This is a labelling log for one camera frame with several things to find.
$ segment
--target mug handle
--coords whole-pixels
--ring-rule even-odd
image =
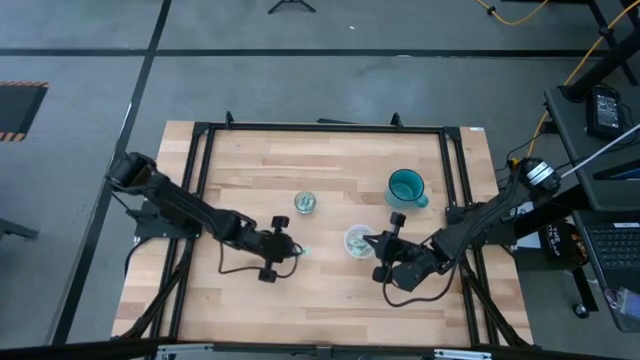
[[[427,207],[428,204],[429,204],[429,199],[427,199],[427,197],[424,194],[420,196],[418,200],[416,200],[416,205],[418,205],[418,207],[425,208]]]

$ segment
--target small bowl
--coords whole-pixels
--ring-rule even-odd
[[[316,208],[316,197],[308,191],[303,191],[293,199],[293,205],[300,214],[311,214]]]
[[[344,248],[349,255],[362,260],[370,258],[375,250],[364,239],[363,235],[374,235],[375,231],[367,225],[353,225],[344,234]]]

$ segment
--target laptop keyboard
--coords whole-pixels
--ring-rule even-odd
[[[640,228],[589,227],[603,269],[640,270]]]

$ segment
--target concrete floor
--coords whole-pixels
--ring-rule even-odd
[[[473,0],[309,1],[318,13],[285,5],[267,16],[275,1],[265,0],[174,1],[160,48],[586,49],[597,38],[583,6],[552,4],[530,23],[507,28]],[[492,3],[509,19],[535,7]],[[616,2],[600,3],[609,20],[621,11]],[[0,0],[0,48],[146,48],[160,5]],[[625,19],[616,34],[629,29]],[[485,127],[501,166],[531,136],[544,111],[543,90],[562,83],[578,60],[156,57],[128,150],[153,155],[165,121],[222,120],[227,110],[237,121],[363,123],[387,123],[397,111],[406,124]],[[47,341],[43,324],[53,321],[141,65],[141,57],[0,57],[0,79],[51,83],[27,140],[0,143],[0,217],[41,231],[36,242],[0,243],[2,348]],[[632,66],[640,73],[640,61]],[[618,72],[607,82],[625,84]],[[539,140],[537,154],[566,161],[553,136]],[[133,229],[112,204],[70,341],[108,338]],[[607,312],[588,320],[573,315],[578,294],[566,274],[523,272],[521,286],[538,345],[640,353],[640,336],[615,330]]]

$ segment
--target wooden table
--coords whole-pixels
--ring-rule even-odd
[[[157,162],[176,183],[182,179],[193,122],[168,122]],[[497,193],[485,133],[461,128],[475,201]],[[455,152],[451,145],[452,163]],[[201,162],[199,149],[196,164]],[[240,211],[266,229],[274,215],[291,218],[286,232],[307,251],[297,272],[274,284],[257,280],[256,271],[219,275],[219,245],[210,235],[197,242],[179,338],[189,341],[386,346],[468,346],[460,279],[440,300],[403,308],[388,306],[381,285],[371,280],[379,261],[355,260],[344,249],[344,232],[367,224],[390,229],[391,208],[383,192],[399,168],[423,177],[430,203],[405,211],[401,236],[420,241],[444,224],[447,205],[438,137],[424,134],[280,132],[218,130],[204,200]],[[456,189],[462,194],[457,172]],[[193,175],[195,189],[199,166]],[[293,198],[312,191],[317,207],[300,215]],[[167,239],[154,239],[132,257],[113,334],[126,331],[155,296]],[[225,249],[224,268],[262,265],[262,259]],[[513,259],[497,246],[484,256],[494,301],[519,335],[531,341],[529,322]],[[277,264],[287,273],[292,260]],[[440,292],[447,276],[431,275],[413,293],[389,288],[393,301]],[[167,302],[161,334],[167,334],[173,299]],[[476,301],[481,340],[486,331]]]

